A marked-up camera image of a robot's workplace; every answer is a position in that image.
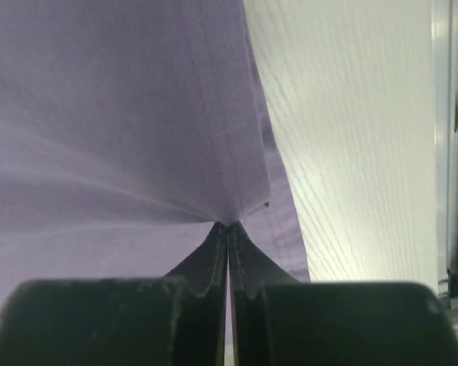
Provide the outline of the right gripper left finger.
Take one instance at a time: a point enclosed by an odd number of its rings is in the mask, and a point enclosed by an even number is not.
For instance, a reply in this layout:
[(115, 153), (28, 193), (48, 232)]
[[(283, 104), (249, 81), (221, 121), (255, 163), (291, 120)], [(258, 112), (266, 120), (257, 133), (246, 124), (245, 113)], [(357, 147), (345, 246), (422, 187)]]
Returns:
[(40, 280), (0, 311), (0, 365), (222, 365), (227, 229), (160, 278)]

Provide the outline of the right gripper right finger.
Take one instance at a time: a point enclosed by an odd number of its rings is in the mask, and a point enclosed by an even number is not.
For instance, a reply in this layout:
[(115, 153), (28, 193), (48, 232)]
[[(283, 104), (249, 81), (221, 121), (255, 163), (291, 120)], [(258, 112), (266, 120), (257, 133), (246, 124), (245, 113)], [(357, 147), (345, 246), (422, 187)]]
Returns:
[(237, 365), (458, 365), (436, 296), (410, 282), (304, 283), (228, 230)]

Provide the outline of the purple t shirt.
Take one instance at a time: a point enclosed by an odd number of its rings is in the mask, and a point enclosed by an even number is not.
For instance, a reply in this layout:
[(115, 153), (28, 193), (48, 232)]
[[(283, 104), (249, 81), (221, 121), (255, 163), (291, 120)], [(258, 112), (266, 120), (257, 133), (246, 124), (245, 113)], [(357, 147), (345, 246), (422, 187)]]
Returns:
[(309, 278), (240, 1), (0, 1), (0, 309), (167, 273), (240, 221)]

